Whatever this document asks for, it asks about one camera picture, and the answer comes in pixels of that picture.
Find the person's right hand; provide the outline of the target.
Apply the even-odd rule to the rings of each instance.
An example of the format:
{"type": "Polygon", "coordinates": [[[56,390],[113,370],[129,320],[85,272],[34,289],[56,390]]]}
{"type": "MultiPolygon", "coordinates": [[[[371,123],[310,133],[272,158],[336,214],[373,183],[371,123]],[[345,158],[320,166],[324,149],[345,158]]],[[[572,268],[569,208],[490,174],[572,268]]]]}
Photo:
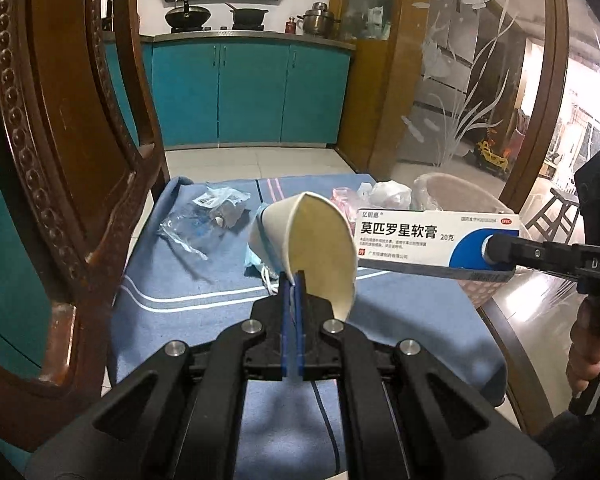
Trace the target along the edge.
{"type": "Polygon", "coordinates": [[[586,297],[570,330],[566,377],[574,396],[600,374],[600,299],[586,297]]]}

